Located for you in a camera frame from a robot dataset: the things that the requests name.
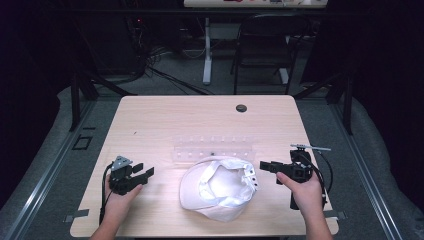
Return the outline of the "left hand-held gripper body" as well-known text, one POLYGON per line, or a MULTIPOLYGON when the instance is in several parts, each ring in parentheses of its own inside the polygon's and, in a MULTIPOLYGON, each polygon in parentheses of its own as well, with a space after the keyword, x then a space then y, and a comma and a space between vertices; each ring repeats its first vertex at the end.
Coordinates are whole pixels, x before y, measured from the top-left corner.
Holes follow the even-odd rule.
POLYGON ((145 185, 148 180, 142 180, 140 175, 132 173, 132 161, 123 156, 117 156, 111 165, 109 186, 113 193, 125 195, 137 185, 145 185))

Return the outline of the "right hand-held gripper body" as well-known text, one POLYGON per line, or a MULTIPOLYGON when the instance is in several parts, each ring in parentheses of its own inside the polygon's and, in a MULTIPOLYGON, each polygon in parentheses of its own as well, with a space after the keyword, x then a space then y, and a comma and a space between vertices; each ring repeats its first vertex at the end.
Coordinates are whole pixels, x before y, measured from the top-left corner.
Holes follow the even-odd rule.
POLYGON ((291 180, 297 183, 305 183, 309 181, 313 174, 316 174, 321 187, 322 205, 326 204, 326 189, 324 178, 320 170, 313 164, 312 158, 307 148, 312 150, 320 150, 320 147, 291 144, 294 150, 290 151, 291 162, 289 164, 276 163, 275 171, 282 172, 291 180))

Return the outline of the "white cap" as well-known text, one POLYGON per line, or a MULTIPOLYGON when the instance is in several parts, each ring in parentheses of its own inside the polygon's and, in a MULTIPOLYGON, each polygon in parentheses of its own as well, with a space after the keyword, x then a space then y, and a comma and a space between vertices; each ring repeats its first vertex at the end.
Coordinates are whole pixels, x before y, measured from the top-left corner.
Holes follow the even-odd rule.
POLYGON ((194 164, 183 175, 179 188, 180 205, 209 219, 230 222, 242 214, 257 188, 256 172, 251 162, 211 156, 194 164))

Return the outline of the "person's left hand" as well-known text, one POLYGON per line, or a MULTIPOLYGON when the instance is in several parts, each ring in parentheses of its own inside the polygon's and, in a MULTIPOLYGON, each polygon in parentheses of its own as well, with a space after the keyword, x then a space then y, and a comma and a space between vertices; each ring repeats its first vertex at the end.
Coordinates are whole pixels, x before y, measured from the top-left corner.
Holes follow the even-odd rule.
POLYGON ((133 190, 125 195, 113 193, 109 186, 110 175, 106 177, 105 196, 107 198, 105 205, 105 221, 122 222, 132 205, 133 200, 143 189, 142 185, 137 185, 133 190))

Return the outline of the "person's right hand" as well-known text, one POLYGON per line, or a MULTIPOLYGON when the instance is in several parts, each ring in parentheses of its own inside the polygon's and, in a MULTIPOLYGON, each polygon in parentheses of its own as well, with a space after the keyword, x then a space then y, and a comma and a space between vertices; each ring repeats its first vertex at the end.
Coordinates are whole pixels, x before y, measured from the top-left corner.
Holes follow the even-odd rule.
POLYGON ((278 172, 276 177, 292 191, 305 220, 317 222, 319 219, 324 219, 321 184, 316 174, 304 183, 298 183, 281 172, 278 172))

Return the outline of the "black tape square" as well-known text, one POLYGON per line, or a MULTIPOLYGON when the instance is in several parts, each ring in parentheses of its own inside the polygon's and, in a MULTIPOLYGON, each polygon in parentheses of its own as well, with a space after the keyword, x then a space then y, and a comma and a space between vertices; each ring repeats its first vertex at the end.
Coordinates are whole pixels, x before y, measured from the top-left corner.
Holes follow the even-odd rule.
POLYGON ((92 141, 91 136, 79 135, 76 142, 74 143, 73 150, 87 150, 92 141))

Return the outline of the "grey tape strip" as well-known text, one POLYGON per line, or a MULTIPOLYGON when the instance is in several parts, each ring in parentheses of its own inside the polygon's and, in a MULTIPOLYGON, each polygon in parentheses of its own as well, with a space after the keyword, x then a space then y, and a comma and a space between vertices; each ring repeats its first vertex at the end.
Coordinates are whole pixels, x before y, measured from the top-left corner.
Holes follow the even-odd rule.
POLYGON ((89 214, 88 209, 77 210, 72 214, 66 215, 63 219, 64 223, 71 223, 75 218, 86 217, 89 214))
POLYGON ((344 220, 347 218, 347 215, 344 211, 335 211, 335 210, 326 210, 324 212, 326 218, 335 218, 336 220, 344 220))

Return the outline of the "clear plastic rack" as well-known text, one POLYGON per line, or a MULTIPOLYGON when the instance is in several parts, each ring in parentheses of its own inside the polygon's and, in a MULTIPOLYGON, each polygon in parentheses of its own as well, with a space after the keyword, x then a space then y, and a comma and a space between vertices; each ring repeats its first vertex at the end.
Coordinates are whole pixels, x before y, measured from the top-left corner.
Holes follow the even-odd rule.
POLYGON ((252 161, 256 154, 256 140, 247 136, 178 136, 173 143, 173 161, 181 164, 195 163, 212 156, 252 161))

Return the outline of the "black chair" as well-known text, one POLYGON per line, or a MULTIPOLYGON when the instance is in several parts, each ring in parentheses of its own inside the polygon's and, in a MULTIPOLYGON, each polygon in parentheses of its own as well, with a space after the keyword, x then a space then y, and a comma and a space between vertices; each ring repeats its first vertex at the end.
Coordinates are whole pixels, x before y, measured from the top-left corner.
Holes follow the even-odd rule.
POLYGON ((298 46, 309 26, 309 20, 300 15, 258 14, 246 18, 238 30, 230 71, 234 75, 233 93, 238 91, 240 68, 263 68, 288 71, 287 94, 298 46))

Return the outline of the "white desk leg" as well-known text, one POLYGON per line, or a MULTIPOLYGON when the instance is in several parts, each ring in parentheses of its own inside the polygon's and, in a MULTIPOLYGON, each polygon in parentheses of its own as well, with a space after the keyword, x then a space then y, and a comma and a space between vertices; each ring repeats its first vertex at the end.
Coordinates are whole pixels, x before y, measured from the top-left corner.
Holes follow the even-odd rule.
POLYGON ((210 22, 205 19, 205 61, 203 70, 203 84, 209 85, 211 83, 212 74, 212 57, 211 57, 211 40, 210 40, 210 22))

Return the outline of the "white desk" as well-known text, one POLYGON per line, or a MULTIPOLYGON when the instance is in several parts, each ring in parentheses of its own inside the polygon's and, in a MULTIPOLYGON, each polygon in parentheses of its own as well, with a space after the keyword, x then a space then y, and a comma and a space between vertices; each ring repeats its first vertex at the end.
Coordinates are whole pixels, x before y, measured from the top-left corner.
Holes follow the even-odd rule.
POLYGON ((184 0, 193 8, 325 8, 328 0, 184 0))

